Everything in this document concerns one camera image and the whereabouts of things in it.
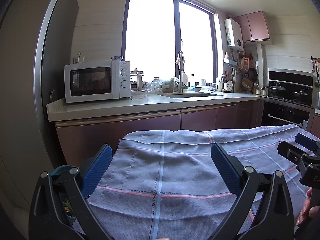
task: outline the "screw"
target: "screw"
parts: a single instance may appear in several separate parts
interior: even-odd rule
[[[42,173],[40,174],[40,177],[41,177],[41,178],[45,178],[46,176],[48,176],[48,173],[47,173],[46,171],[44,171],[44,172],[42,172]]]
[[[281,171],[276,171],[276,175],[278,176],[278,177],[282,177],[282,172]]]
[[[252,168],[251,166],[246,166],[246,167],[244,168],[244,170],[245,170],[246,172],[248,172],[248,173],[253,173],[253,172],[254,172],[254,168]]]
[[[76,174],[78,171],[79,171],[78,168],[72,168],[72,169],[70,169],[69,173]]]

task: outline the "kitchen sink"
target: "kitchen sink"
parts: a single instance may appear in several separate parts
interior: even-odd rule
[[[221,97],[221,95],[209,94],[209,93],[179,93],[161,95],[169,98],[197,98],[197,97]]]

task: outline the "microwave oven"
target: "microwave oven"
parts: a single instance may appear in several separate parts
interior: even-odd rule
[[[100,61],[64,66],[66,103],[128,98],[130,61]]]

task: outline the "blue and white bowl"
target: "blue and white bowl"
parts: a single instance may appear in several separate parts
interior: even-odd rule
[[[123,59],[123,56],[113,56],[113,57],[111,57],[111,59],[121,61]]]

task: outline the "hand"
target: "hand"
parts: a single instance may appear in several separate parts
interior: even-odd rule
[[[318,213],[320,206],[316,206],[310,209],[310,197],[311,197],[311,193],[312,193],[312,188],[310,188],[307,191],[307,198],[303,203],[303,208],[300,212],[300,215],[298,217],[297,220],[297,226],[302,224],[308,217],[310,218],[314,218],[316,216],[316,214]]]

